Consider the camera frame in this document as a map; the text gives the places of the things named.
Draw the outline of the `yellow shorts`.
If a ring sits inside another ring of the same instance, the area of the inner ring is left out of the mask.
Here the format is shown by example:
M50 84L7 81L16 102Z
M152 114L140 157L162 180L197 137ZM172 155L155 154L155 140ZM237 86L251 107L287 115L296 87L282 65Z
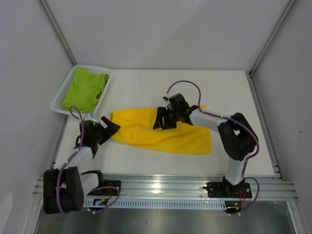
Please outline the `yellow shorts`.
M133 147L173 154L199 155L212 151L209 129L178 122L174 129L154 130L156 113L156 107L114 110L110 121L120 129L113 139Z

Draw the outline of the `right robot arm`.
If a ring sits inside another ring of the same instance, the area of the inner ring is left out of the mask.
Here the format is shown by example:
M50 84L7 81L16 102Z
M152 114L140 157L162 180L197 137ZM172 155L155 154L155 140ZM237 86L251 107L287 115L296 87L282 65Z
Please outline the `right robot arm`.
M200 126L219 134L225 152L229 156L228 167L221 182L208 182L203 188L209 198L252 198L250 184L244 173L248 159L258 148L258 138L241 113L223 116L190 106L182 94L165 97L168 105L158 107L154 129L174 129L181 122Z

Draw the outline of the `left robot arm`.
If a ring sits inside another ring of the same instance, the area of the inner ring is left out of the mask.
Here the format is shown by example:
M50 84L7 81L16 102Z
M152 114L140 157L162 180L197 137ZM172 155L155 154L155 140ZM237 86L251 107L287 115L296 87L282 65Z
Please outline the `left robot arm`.
M47 215L67 214L86 207L87 195L103 195L87 208L92 213L112 206L120 196L121 182L106 181L100 170L89 170L99 146L107 142L120 126L102 117L96 121L89 115L79 124L73 154L58 168L43 175L43 210Z

